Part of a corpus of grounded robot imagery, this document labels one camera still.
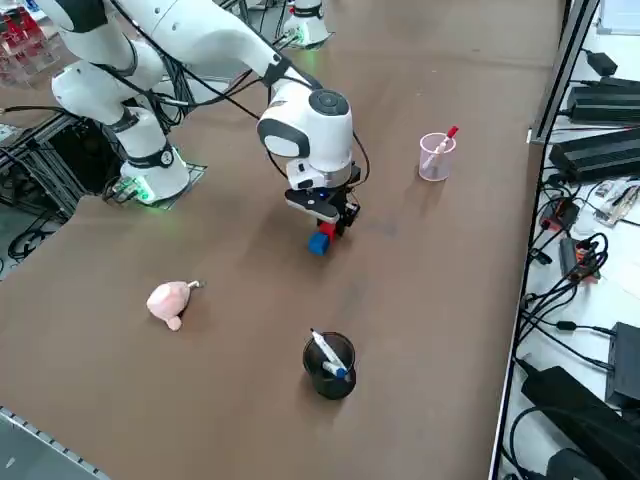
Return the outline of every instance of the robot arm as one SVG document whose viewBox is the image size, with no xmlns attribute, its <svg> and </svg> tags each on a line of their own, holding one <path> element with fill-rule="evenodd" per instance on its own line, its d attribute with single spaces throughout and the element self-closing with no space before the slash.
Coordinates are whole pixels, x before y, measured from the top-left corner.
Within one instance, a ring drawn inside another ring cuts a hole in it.
<svg viewBox="0 0 640 480">
<path fill-rule="evenodd" d="M 270 152 L 292 158 L 286 169 L 291 185 L 287 202 L 329 223 L 345 214 L 346 193 L 335 195 L 334 190 L 357 181 L 359 169 L 351 158 L 351 109 L 342 95 L 322 89 L 211 0 L 118 4 L 180 62 L 198 65 L 230 57 L 262 77 L 275 94 L 257 131 Z M 146 90 L 164 74 L 157 52 L 144 42 L 129 40 L 103 0 L 40 0 L 39 5 L 59 26 L 67 47 L 82 59 L 54 79 L 58 101 L 73 113 L 111 126 L 130 157 L 125 165 L 128 176 L 144 179 L 157 193 L 153 200 L 179 193 L 188 183 L 188 173 L 175 159 L 157 120 L 142 108 L 125 107 L 122 102 L 135 92 L 94 65 L 109 66 Z"/>
</svg>

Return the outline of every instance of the white table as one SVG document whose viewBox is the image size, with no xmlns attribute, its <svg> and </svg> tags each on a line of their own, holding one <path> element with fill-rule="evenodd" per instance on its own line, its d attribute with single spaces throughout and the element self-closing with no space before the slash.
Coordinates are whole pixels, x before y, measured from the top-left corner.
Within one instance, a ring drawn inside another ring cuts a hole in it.
<svg viewBox="0 0 640 480">
<path fill-rule="evenodd" d="M 619 66 L 616 77 L 631 80 L 640 80 L 640 65 L 637 52 L 640 51 L 640 36 L 598 35 L 595 24 L 590 28 L 584 48 L 594 52 L 606 52 Z M 576 63 L 573 80 L 598 80 L 598 75 L 586 62 L 586 55 L 581 54 Z M 563 103 L 566 107 L 567 94 Z M 566 141 L 584 136 L 593 136 L 611 130 L 592 130 L 582 132 L 569 132 L 562 129 L 577 128 L 580 125 L 571 124 L 565 117 L 556 119 L 551 142 Z M 551 146 L 546 150 L 546 166 L 551 163 L 548 154 Z M 554 170 L 544 171 L 544 178 L 554 173 Z M 585 185 L 580 191 L 580 196 L 585 197 L 592 185 Z M 539 206 L 548 201 L 548 197 L 542 193 L 538 199 Z M 595 195 L 590 197 L 591 202 L 597 201 Z M 596 231 L 605 233 L 609 239 L 609 260 L 602 269 L 603 278 L 596 285 L 579 286 L 575 299 L 566 307 L 560 308 L 545 317 L 546 321 L 557 322 L 570 320 L 578 325 L 593 325 L 611 328 L 616 322 L 640 327 L 640 288 L 633 288 L 629 281 L 635 274 L 637 283 L 640 284 L 640 253 L 633 251 L 632 245 L 640 245 L 640 228 L 618 223 L 614 228 L 607 228 L 593 219 L 593 209 L 584 207 L 580 217 L 572 229 L 574 238 L 586 238 Z M 640 202 L 636 204 L 627 218 L 634 216 L 640 219 Z M 540 231 L 538 222 L 535 225 L 535 234 Z M 547 231 L 536 242 L 537 246 L 543 244 L 554 232 Z M 533 262 L 525 279 L 526 292 L 542 293 L 551 288 L 562 276 L 558 255 L 558 237 L 544 252 L 553 258 L 553 263 L 548 266 Z M 575 332 L 561 332 L 554 327 L 540 324 L 542 328 L 562 340 L 564 343 L 578 350 L 580 353 L 598 360 L 607 360 L 609 352 L 609 337 L 592 331 L 577 330 Z M 556 365 L 563 367 L 579 382 L 604 400 L 606 373 L 604 370 L 593 367 L 577 358 L 563 347 L 552 342 L 538 331 L 533 331 L 520 345 L 517 355 L 526 359 L 538 369 L 546 369 Z M 512 378 L 508 410 L 505 421 L 505 435 L 503 445 L 508 450 L 508 436 L 515 417 L 532 406 L 531 402 L 520 392 L 526 375 L 515 367 Z M 539 473 L 546 472 L 549 458 L 563 448 L 573 447 L 568 438 L 549 421 L 544 414 L 535 412 L 527 415 L 518 425 L 515 434 L 515 449 L 519 463 L 529 470 Z M 498 478 L 503 478 L 509 473 L 515 473 L 508 461 L 501 459 Z"/>
</svg>

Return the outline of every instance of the pink plush toy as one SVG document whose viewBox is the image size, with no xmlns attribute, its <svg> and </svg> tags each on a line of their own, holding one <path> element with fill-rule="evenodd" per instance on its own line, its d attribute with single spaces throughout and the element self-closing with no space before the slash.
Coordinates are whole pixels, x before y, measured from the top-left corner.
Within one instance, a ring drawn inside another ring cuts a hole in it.
<svg viewBox="0 0 640 480">
<path fill-rule="evenodd" d="M 169 282 L 156 288 L 149 300 L 147 308 L 167 326 L 177 332 L 182 326 L 180 315 L 189 303 L 191 290 L 204 286 L 201 282 Z"/>
</svg>

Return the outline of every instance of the brown table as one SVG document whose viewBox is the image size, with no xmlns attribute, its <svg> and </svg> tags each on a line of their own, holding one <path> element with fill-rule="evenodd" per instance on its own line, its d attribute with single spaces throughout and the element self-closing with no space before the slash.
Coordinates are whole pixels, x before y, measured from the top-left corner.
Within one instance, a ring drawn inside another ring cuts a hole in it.
<svg viewBox="0 0 640 480">
<path fill-rule="evenodd" d="M 487 475 L 559 6 L 329 7 L 337 35 L 295 60 L 347 95 L 373 173 L 328 257 L 306 250 L 312 222 L 285 205 L 255 123 L 220 105 L 173 135 L 209 165 L 175 210 L 85 199 L 0 287 L 0 402 L 113 479 Z M 452 124 L 453 175 L 417 179 L 418 139 Z M 179 333 L 144 305 L 174 279 L 208 281 Z M 355 343 L 341 403 L 304 377 L 311 326 Z"/>
</svg>

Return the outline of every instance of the pink cup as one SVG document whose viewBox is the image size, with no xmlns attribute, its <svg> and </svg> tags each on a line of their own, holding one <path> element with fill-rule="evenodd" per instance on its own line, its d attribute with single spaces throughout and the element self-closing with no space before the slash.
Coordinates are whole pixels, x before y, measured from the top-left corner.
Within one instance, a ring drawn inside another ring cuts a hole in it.
<svg viewBox="0 0 640 480">
<path fill-rule="evenodd" d="M 456 139 L 449 140 L 444 152 L 435 155 L 438 146 L 447 138 L 445 133 L 429 133 L 420 139 L 419 175 L 430 182 L 445 180 L 451 174 Z"/>
</svg>

